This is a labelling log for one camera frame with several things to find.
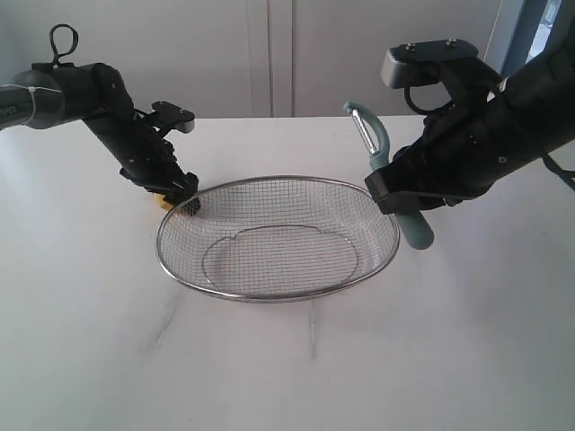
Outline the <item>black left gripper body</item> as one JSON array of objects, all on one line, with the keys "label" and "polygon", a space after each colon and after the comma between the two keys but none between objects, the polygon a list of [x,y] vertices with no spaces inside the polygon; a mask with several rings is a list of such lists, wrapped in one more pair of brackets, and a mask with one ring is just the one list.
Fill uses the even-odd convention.
[{"label": "black left gripper body", "polygon": [[151,113],[132,110],[123,119],[103,111],[84,120],[85,125],[119,162],[120,175],[134,180],[180,182],[184,172],[166,135],[152,124]]}]

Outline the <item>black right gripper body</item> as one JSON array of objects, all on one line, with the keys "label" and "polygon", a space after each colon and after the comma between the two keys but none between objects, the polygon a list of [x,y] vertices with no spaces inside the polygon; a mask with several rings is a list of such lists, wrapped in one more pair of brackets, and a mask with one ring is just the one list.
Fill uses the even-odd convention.
[{"label": "black right gripper body", "polygon": [[438,77],[451,106],[428,115],[422,136],[393,163],[450,195],[446,206],[478,198],[497,180],[548,156],[553,136],[541,122],[543,102],[520,104],[516,88],[501,88],[498,73],[478,58],[440,64]]}]

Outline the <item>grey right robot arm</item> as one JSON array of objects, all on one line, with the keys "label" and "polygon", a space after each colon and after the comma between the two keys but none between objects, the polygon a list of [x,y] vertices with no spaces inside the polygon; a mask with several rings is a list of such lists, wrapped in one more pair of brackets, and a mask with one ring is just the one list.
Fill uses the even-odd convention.
[{"label": "grey right robot arm", "polygon": [[442,84],[450,97],[423,117],[422,135],[365,179],[384,214],[431,210],[478,198],[536,159],[568,184],[550,152],[574,138],[574,49],[546,51],[503,78],[464,41],[435,40],[389,48],[382,80],[401,89]]}]

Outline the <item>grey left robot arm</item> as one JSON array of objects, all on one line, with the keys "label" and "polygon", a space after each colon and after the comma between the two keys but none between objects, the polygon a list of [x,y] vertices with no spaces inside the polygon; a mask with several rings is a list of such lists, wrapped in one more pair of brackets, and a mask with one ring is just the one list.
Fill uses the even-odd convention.
[{"label": "grey left robot arm", "polygon": [[168,207],[199,211],[199,178],[177,162],[167,135],[188,134],[195,115],[168,101],[145,113],[134,106],[119,71],[103,63],[38,63],[1,88],[1,127],[48,129],[82,121],[119,163],[119,173]]}]

